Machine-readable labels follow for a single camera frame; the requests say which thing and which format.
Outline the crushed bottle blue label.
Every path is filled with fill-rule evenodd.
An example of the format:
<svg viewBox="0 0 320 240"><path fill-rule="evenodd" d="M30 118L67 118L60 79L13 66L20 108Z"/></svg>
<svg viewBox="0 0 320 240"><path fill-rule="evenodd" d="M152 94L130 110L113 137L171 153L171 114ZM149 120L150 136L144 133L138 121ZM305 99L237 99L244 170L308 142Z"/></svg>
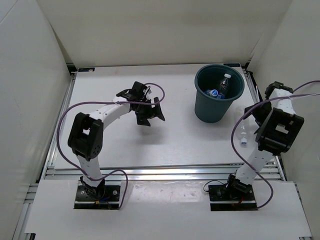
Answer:
<svg viewBox="0 0 320 240"><path fill-rule="evenodd" d="M204 91L204 93L213 98L217 98L219 95L219 92L216 89L208 89Z"/></svg>

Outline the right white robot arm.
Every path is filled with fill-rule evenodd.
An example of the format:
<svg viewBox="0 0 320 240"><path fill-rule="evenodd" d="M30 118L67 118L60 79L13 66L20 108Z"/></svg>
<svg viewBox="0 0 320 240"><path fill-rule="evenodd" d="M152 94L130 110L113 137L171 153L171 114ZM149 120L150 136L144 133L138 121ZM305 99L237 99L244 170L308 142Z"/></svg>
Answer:
<svg viewBox="0 0 320 240"><path fill-rule="evenodd" d="M273 156L286 153L304 124L294 111L291 87L275 81L265 90L266 100L244 109L241 120L253 116L258 124L254 151L244 165L228 177L224 193L230 200L250 191L254 179Z"/></svg>

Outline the clear bottle no label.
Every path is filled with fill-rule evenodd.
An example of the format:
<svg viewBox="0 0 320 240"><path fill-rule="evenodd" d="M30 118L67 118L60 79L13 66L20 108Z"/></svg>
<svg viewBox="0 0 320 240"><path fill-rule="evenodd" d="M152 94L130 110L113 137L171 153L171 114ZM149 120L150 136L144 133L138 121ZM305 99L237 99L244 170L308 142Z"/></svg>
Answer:
<svg viewBox="0 0 320 240"><path fill-rule="evenodd" d="M243 105L236 107L234 113L234 120L236 123L244 115L244 110L245 107ZM240 121L236 127L235 135L238 138L240 145L246 147L250 137L250 122L248 118Z"/></svg>

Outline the clear bottle blue label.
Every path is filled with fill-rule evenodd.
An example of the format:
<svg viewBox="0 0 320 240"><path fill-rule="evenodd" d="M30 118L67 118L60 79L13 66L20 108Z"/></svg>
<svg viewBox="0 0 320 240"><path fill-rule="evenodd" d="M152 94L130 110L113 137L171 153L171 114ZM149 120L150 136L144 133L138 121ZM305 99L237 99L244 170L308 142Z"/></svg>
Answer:
<svg viewBox="0 0 320 240"><path fill-rule="evenodd" d="M229 91L229 82L231 77L232 76L230 74L225 73L222 80L219 82L218 89L217 89L218 99L224 99L226 97Z"/></svg>

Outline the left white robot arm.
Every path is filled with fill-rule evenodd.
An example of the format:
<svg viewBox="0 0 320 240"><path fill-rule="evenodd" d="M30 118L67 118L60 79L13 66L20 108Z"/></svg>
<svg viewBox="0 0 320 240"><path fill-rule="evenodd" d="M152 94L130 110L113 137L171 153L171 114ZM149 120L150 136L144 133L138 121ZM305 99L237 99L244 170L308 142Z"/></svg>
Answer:
<svg viewBox="0 0 320 240"><path fill-rule="evenodd" d="M83 176L80 178L86 194L93 200L106 195L105 179L100 170L98 155L103 147L104 130L123 115L134 112L138 125L149 127L150 119L164 121L158 97L151 98L151 84L134 82L131 88L120 91L115 98L91 113L78 113L73 121L67 145L77 157Z"/></svg>

